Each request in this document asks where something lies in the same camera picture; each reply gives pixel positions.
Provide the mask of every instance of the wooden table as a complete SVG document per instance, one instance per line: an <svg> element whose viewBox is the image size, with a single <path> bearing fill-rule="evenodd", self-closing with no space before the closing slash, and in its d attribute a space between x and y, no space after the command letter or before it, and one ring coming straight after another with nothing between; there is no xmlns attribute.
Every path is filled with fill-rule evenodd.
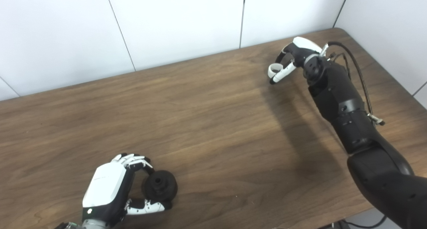
<svg viewBox="0 0 427 229"><path fill-rule="evenodd" d="M351 49L387 122L380 132L427 176L422 106L343 30L304 36ZM124 229L313 229L370 208L301 70L268 83L291 40L1 102L0 228L80 222L94 170L121 152L150 157L179 184L172 210L129 216Z"/></svg>

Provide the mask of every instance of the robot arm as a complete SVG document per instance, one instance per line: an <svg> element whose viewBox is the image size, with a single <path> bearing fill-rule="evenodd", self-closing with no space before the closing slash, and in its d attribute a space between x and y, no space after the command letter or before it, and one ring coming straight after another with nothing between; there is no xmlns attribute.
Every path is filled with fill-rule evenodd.
<svg viewBox="0 0 427 229"><path fill-rule="evenodd" d="M134 174L145 170L145 199L128 199ZM99 166L83 198L82 225L62 223L56 229L109 229L126 215L141 215L172 208L177 184L172 173L154 171L150 159L137 154L119 154Z"/></svg>
<svg viewBox="0 0 427 229"><path fill-rule="evenodd" d="M414 176L409 163L375 129L345 68L325 58L328 45L319 51L291 44L291 64L303 68L311 97L346 149L348 169L361 193L401 228L427 228L427 179ZM274 75L270 78L276 83Z"/></svg>

